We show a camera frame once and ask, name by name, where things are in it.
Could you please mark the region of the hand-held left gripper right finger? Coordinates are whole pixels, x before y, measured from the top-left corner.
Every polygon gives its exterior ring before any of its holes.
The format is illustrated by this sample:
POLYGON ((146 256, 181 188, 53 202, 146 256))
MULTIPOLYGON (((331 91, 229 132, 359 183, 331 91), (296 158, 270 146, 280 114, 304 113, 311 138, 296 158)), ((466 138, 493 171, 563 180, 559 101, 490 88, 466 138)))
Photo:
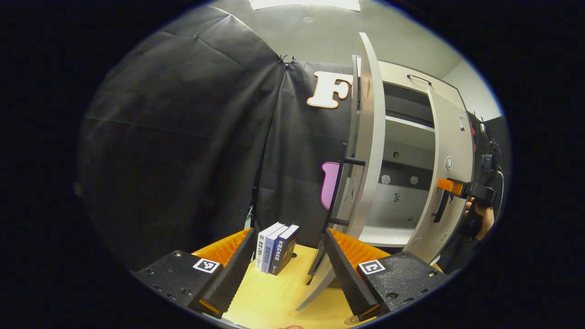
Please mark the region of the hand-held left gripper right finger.
POLYGON ((410 252, 391 255, 332 228, 324 231, 324 249, 359 320, 399 312, 448 280, 410 252))

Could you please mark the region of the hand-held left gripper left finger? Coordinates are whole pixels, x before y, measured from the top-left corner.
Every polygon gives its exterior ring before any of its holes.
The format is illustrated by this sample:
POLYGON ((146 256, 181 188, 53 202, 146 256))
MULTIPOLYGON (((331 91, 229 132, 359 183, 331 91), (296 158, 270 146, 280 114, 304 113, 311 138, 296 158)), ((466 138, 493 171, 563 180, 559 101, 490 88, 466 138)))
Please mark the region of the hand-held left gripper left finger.
POLYGON ((246 275, 255 248, 256 229, 247 228, 192 253, 171 251, 133 274, 172 302, 220 319, 246 275))

